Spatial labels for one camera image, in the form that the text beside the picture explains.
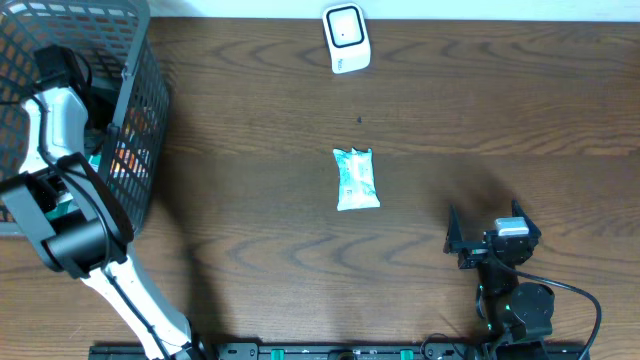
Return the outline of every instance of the wooden table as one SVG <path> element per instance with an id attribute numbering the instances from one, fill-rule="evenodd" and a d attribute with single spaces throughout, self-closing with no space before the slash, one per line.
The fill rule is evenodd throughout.
<path id="1" fill-rule="evenodd" d="M 516 197 L 543 233 L 522 269 L 598 297 L 594 359 L 640 357 L 639 26 L 368 28 L 369 68 L 334 76 L 320 21 L 153 20 L 173 110 L 136 245 L 159 287 L 218 341 L 473 338 L 448 205 L 479 238 Z M 336 211 L 332 150 L 352 146 L 374 151 L 380 209 Z M 136 341 L 24 239 L 0 253 L 1 358 Z M 585 341 L 591 303 L 557 290 L 555 309 L 553 339 Z"/>

